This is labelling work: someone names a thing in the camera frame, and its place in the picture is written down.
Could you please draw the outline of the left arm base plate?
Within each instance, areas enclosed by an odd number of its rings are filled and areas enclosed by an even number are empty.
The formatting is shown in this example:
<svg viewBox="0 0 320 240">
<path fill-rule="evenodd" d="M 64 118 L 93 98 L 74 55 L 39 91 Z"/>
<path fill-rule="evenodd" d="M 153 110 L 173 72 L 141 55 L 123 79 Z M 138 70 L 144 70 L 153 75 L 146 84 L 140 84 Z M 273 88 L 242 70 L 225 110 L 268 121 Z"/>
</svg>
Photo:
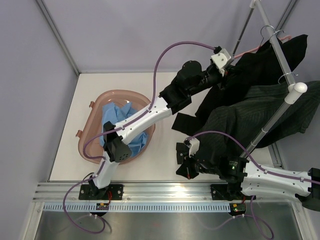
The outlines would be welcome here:
<svg viewBox="0 0 320 240">
<path fill-rule="evenodd" d="M 114 200 L 123 199 L 123 184 L 110 184 L 107 188 L 94 189 L 89 184 L 83 184 L 80 187 L 78 195 L 79 200 Z"/>
</svg>

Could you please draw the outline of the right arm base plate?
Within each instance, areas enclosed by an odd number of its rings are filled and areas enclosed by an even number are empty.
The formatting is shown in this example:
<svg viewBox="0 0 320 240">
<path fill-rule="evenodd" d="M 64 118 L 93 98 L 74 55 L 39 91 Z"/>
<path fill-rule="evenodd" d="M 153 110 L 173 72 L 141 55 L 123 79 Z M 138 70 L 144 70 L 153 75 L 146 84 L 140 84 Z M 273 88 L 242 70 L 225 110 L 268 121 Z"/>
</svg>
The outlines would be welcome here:
<svg viewBox="0 0 320 240">
<path fill-rule="evenodd" d="M 212 200 L 242 201 L 244 198 L 250 200 L 252 197 L 242 193 L 240 183 L 212 183 L 210 193 Z"/>
</svg>

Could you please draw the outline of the light blue shirt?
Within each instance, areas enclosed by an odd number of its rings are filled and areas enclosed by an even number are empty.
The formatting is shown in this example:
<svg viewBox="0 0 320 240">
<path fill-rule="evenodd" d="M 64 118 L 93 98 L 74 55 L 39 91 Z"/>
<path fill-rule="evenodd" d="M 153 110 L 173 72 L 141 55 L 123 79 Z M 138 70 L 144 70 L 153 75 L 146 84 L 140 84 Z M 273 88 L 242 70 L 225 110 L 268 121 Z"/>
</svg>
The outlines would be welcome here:
<svg viewBox="0 0 320 240">
<path fill-rule="evenodd" d="M 132 107 L 132 102 L 129 101 L 122 107 L 117 106 L 114 102 L 108 103 L 102 107 L 102 126 L 107 122 L 111 122 L 115 125 L 116 123 L 131 117 L 136 112 L 137 110 Z M 147 144 L 148 138 L 149 135 L 144 131 L 128 144 L 128 147 L 131 150 L 131 158 L 137 156 L 142 151 Z"/>
</svg>

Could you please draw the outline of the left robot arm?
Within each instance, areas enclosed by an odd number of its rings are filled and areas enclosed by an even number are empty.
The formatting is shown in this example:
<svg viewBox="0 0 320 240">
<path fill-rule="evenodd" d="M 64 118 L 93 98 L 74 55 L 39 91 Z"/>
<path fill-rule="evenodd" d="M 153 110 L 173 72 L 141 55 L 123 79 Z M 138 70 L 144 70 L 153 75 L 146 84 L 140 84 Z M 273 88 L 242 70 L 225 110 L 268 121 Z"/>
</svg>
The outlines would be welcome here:
<svg viewBox="0 0 320 240">
<path fill-rule="evenodd" d="M 103 155 L 100 167 L 88 181 L 90 195 L 100 200 L 107 195 L 111 178 L 118 165 L 131 155 L 128 144 L 153 124 L 187 107 L 192 96 L 219 84 L 230 63 L 225 59 L 212 61 L 206 70 L 199 62 L 184 63 L 172 82 L 149 105 L 116 124 L 103 125 Z"/>
</svg>

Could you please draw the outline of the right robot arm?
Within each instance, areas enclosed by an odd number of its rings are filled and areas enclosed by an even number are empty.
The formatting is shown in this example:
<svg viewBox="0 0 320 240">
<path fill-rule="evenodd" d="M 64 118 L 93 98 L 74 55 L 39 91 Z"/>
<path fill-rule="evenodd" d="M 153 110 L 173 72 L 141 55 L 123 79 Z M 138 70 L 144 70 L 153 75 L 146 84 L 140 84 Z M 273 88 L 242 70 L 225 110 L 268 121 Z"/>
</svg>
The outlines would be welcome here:
<svg viewBox="0 0 320 240">
<path fill-rule="evenodd" d="M 194 179 L 199 174 L 217 175 L 226 182 L 225 186 L 211 188 L 219 198 L 227 201 L 257 198 L 276 198 L 298 201 L 306 209 L 320 210 L 320 170 L 288 171 L 255 164 L 252 160 L 226 156 L 211 165 L 198 151 L 190 155 L 189 146 L 176 144 L 176 158 L 179 168 L 176 174 Z"/>
</svg>

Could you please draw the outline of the black shirt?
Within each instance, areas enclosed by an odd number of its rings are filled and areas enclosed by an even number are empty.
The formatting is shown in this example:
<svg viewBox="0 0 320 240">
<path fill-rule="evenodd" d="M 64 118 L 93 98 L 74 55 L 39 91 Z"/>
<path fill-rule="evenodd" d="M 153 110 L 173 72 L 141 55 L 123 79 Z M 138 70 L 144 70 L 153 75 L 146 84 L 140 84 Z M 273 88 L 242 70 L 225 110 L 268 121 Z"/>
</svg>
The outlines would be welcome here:
<svg viewBox="0 0 320 240">
<path fill-rule="evenodd" d="M 231 66 L 222 86 L 214 85 L 209 90 L 194 116 L 179 112 L 171 129 L 193 135 L 205 125 L 214 109 L 242 101 L 252 86 L 275 85 L 282 75 L 276 53 L 271 43 L 266 41 L 255 53 L 245 53 Z"/>
</svg>

